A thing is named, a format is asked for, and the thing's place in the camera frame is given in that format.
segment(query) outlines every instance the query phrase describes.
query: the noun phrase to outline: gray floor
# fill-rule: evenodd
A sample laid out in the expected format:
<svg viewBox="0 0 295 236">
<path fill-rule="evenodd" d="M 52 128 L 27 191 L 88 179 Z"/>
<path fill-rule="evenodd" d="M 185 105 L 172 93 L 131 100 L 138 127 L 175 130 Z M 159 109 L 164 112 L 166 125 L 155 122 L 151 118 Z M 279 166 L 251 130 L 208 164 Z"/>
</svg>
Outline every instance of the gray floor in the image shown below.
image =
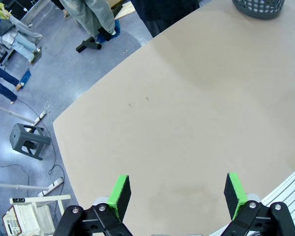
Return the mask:
<svg viewBox="0 0 295 236">
<path fill-rule="evenodd" d="M 151 40 L 137 13 L 132 13 L 120 20 L 121 34 L 117 38 L 103 44 L 102 50 L 86 49 L 78 54 L 75 51 L 82 40 L 88 38 L 83 29 L 80 29 L 71 17 L 63 18 L 62 12 L 52 3 L 49 3 L 33 20 L 34 30 L 44 35 L 39 43 L 43 49 L 43 56 L 33 67 L 27 60 L 14 53 L 6 67 L 6 71 L 20 79 L 29 68 L 32 77 L 26 86 L 16 94 L 18 99 L 28 103 L 37 113 L 47 110 L 44 118 L 56 149 L 56 157 L 52 146 L 44 149 L 38 161 L 12 150 L 9 135 L 15 123 L 25 123 L 0 111 L 0 166 L 12 164 L 22 165 L 29 174 L 29 184 L 47 186 L 58 177 L 63 176 L 59 167 L 48 175 L 54 164 L 63 167 L 63 162 L 56 142 L 52 122 L 71 103 L 94 85 L 106 73 L 122 62 L 126 57 Z M 0 81 L 13 90 L 13 86 Z M 0 95 L 0 106 L 11 109 L 29 118 L 35 119 L 35 114 L 24 104 L 10 101 Z M 0 182 L 12 184 L 27 184 L 28 178 L 20 166 L 0 168 Z M 51 195 L 58 195 L 61 187 Z M 39 191 L 30 191 L 34 197 Z M 72 200 L 65 201 L 64 206 L 77 204 L 69 179 L 65 174 L 65 184 L 62 194 L 71 194 Z M 24 190 L 0 188 L 0 218 L 9 209 L 9 198 L 26 197 Z M 59 221 L 59 211 L 55 216 L 55 224 Z"/>
</svg>

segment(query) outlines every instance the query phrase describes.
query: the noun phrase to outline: gray plastic basket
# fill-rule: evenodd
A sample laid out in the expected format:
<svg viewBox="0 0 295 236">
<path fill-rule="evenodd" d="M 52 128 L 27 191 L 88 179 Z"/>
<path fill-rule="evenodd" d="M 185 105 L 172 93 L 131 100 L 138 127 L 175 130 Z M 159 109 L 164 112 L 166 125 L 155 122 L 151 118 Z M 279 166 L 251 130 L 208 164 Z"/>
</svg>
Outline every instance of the gray plastic basket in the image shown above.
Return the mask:
<svg viewBox="0 0 295 236">
<path fill-rule="evenodd" d="M 272 19 L 277 17 L 285 0 L 232 0 L 236 8 L 255 18 Z"/>
</svg>

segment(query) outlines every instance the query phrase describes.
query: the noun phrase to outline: table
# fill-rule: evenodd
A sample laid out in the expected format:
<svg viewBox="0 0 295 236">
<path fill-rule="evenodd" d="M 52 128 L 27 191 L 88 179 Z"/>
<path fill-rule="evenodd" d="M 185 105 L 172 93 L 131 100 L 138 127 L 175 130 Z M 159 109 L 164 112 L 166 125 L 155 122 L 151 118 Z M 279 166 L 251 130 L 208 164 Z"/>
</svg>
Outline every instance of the table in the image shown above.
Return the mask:
<svg viewBox="0 0 295 236">
<path fill-rule="evenodd" d="M 213 1 L 110 71 L 54 129 L 82 207 L 129 174 L 133 235 L 214 232 L 230 221 L 227 172 L 262 199 L 295 170 L 295 0 L 267 21 Z"/>
</svg>

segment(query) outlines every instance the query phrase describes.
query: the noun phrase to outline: plastic stool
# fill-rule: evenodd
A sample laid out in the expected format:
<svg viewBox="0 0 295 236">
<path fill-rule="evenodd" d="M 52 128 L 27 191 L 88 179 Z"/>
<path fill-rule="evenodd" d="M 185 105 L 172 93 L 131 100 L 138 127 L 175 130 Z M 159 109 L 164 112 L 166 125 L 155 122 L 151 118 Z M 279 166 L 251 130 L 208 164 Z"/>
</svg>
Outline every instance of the plastic stool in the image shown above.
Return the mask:
<svg viewBox="0 0 295 236">
<path fill-rule="evenodd" d="M 39 157 L 41 150 L 44 145 L 50 145 L 51 142 L 49 137 L 44 136 L 43 130 L 40 127 L 17 123 L 10 134 L 10 143 L 13 150 L 41 161 L 43 159 Z M 24 151 L 22 147 L 26 147 L 28 152 Z"/>
</svg>

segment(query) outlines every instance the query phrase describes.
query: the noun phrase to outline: screw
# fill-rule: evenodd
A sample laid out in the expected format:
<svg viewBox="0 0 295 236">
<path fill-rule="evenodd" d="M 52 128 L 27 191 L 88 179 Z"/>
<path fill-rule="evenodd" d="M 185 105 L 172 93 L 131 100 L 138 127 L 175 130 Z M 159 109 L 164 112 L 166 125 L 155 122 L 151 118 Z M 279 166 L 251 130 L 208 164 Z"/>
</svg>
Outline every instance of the screw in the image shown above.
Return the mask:
<svg viewBox="0 0 295 236">
<path fill-rule="evenodd" d="M 251 204 L 249 204 L 249 207 L 250 208 L 255 208 L 257 205 L 255 204 L 255 203 L 251 203 Z"/>
<path fill-rule="evenodd" d="M 280 210 L 280 209 L 281 209 L 281 206 L 280 206 L 279 204 L 276 204 L 276 205 L 275 205 L 275 209 L 276 209 L 276 210 Z"/>
<path fill-rule="evenodd" d="M 106 209 L 106 207 L 105 207 L 105 206 L 100 206 L 98 209 L 99 209 L 100 211 L 104 211 L 104 210 Z"/>
</svg>

